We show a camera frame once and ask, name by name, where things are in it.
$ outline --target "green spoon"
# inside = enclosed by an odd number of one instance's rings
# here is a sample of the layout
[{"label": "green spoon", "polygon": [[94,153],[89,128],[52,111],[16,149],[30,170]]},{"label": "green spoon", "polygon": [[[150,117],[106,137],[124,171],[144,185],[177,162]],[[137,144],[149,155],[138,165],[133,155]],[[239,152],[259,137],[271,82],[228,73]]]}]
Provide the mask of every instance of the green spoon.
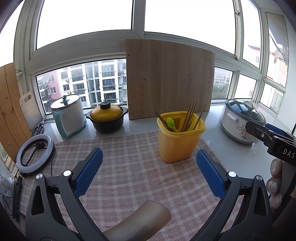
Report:
[{"label": "green spoon", "polygon": [[169,128],[172,128],[176,133],[178,133],[176,127],[175,127],[175,123],[174,120],[170,117],[167,118],[167,124],[169,126]]}]

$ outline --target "teal handle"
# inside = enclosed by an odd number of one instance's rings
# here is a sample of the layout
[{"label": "teal handle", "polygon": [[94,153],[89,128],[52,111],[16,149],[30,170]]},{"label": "teal handle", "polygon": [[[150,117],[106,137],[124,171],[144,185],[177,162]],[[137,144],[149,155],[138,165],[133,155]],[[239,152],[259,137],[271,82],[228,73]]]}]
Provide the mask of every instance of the teal handle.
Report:
[{"label": "teal handle", "polygon": [[59,133],[61,134],[61,136],[64,138],[68,138],[68,135],[66,134],[66,131],[65,131],[63,123],[62,123],[62,113],[63,112],[64,112],[64,110],[55,111],[54,120],[56,122],[57,129],[58,129]]}]

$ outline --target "white cutting board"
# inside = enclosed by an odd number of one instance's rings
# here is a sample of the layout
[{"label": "white cutting board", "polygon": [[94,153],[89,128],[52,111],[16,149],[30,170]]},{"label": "white cutting board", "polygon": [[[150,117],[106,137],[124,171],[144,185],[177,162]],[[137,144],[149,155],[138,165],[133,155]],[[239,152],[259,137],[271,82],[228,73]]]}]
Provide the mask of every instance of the white cutting board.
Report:
[{"label": "white cutting board", "polygon": [[33,91],[24,94],[19,103],[28,126],[33,131],[42,119]]}]

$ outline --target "floral pattern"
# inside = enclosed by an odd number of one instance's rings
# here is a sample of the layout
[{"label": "floral pattern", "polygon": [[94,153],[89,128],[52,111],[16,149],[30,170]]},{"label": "floral pattern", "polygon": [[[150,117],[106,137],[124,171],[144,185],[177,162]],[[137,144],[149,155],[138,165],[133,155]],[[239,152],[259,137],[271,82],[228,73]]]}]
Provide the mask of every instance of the floral pattern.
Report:
[{"label": "floral pattern", "polygon": [[242,124],[241,126],[237,126],[237,129],[240,131],[240,135],[241,135],[241,138],[242,140],[246,141],[251,141],[251,138],[253,136],[251,136],[249,133],[246,132],[246,128],[245,128],[245,125]]}]

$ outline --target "white countertop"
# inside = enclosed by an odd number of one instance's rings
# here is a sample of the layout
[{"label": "white countertop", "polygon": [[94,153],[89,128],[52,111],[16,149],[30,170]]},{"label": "white countertop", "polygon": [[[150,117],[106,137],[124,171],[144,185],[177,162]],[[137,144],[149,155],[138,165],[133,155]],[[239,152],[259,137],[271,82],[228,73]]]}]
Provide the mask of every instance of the white countertop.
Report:
[{"label": "white countertop", "polygon": [[[270,114],[269,111],[265,111],[264,108],[255,103],[254,106],[265,116],[267,123],[291,133],[291,130]],[[254,178],[255,175],[261,175],[266,182],[271,177],[270,163],[275,157],[267,153],[267,147],[262,142],[246,145],[230,138],[222,130],[220,123],[224,108],[225,104],[212,104],[210,111],[203,113],[202,119],[205,122],[206,131],[202,134],[202,138],[229,170],[235,171],[240,177]],[[129,120],[128,114],[126,114],[121,129],[112,134],[101,134],[97,132],[92,122],[87,119],[86,127],[67,139],[61,137],[54,122],[45,123],[44,134],[51,136],[54,142],[128,136],[158,131],[156,119],[154,117]]]}]

